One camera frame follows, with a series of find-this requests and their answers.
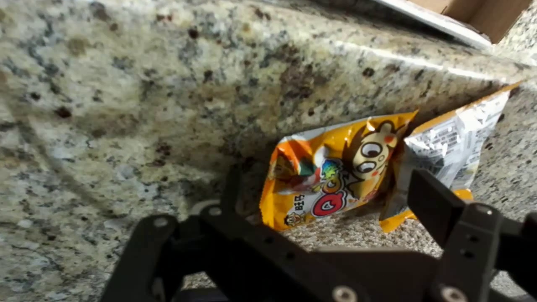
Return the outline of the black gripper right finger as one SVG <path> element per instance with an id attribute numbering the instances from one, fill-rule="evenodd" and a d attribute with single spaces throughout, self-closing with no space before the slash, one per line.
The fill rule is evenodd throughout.
<path id="1" fill-rule="evenodd" d="M 432 302 L 516 302 L 491 288 L 504 272 L 530 299 L 537 299 L 537 213 L 521 221 L 494 206 L 464 203 L 424 169 L 414 169 L 407 206 L 442 248 L 427 288 Z"/>

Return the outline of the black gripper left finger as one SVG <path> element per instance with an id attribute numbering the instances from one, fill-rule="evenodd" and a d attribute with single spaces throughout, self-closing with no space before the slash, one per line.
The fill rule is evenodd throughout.
<path id="1" fill-rule="evenodd" d="M 368 302 L 348 272 L 236 215 L 239 196 L 241 171 L 231 168 L 216 205 L 185 220 L 139 220 L 98 302 L 202 300 L 202 290 L 182 287 L 199 272 L 227 302 Z"/>

